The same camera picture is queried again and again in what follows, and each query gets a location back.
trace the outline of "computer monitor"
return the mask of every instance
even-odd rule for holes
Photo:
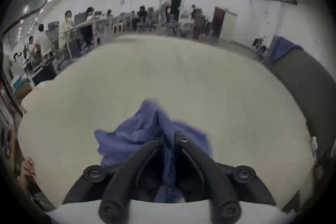
[[[86,12],[75,15],[75,26],[86,21]]]

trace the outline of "doorway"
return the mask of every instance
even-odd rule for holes
[[[174,15],[174,20],[179,20],[181,0],[171,0],[170,15]]]

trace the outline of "white table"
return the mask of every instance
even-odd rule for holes
[[[86,167],[100,164],[94,131],[113,131],[146,98],[207,132],[215,161],[253,167],[280,207],[313,166],[305,118],[262,64],[209,45],[143,35],[90,52],[29,104],[20,148],[35,161],[37,183],[55,206]]]

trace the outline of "blue tarp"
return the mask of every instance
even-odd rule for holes
[[[303,50],[303,48],[300,45],[296,45],[290,42],[289,40],[280,37],[274,49],[272,50],[271,55],[269,56],[269,62],[271,64],[275,63],[276,61],[284,57],[292,49]]]
[[[212,157],[212,148],[205,133],[181,122],[170,121],[166,112],[157,102],[145,100],[134,117],[125,120],[113,132],[108,133],[98,129],[94,134],[99,143],[98,152],[105,154],[101,165],[110,166],[125,162],[133,152],[139,150],[147,141],[157,136],[160,129],[167,138],[167,145],[163,149],[163,184],[155,201],[171,203],[178,201],[180,198],[180,194],[175,187],[176,174],[173,150],[175,133],[183,132],[187,139]]]

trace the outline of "brown door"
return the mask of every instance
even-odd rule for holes
[[[221,33],[225,11],[220,8],[215,8],[211,28],[213,30],[212,36],[219,37]]]

